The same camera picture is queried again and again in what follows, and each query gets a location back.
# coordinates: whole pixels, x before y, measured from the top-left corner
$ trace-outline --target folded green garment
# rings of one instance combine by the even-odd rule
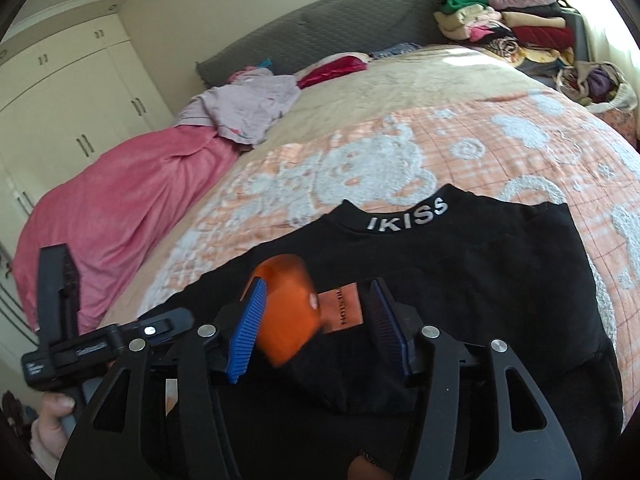
[[[489,0],[447,0],[447,3],[442,6],[442,13],[453,14],[457,10],[473,4],[481,4],[486,7],[489,5]]]

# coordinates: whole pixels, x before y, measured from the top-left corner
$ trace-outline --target orange fabric label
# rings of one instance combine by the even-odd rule
[[[362,307],[355,283],[318,294],[318,309],[325,332],[362,324]]]

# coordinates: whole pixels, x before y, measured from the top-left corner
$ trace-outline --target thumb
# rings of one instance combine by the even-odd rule
[[[43,446],[55,457],[60,458],[65,449],[67,437],[60,420],[73,413],[76,402],[63,394],[42,396],[42,410],[38,419],[38,433]]]

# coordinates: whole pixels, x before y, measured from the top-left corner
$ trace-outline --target headboard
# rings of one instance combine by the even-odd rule
[[[210,88],[267,58],[281,75],[337,52],[372,52],[403,41],[447,43],[433,19],[439,9],[440,0],[320,0],[254,30],[196,71]]]

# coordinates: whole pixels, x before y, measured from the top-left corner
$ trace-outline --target curtain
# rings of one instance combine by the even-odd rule
[[[612,1],[567,1],[584,18],[591,59],[615,64],[640,97],[640,49]]]

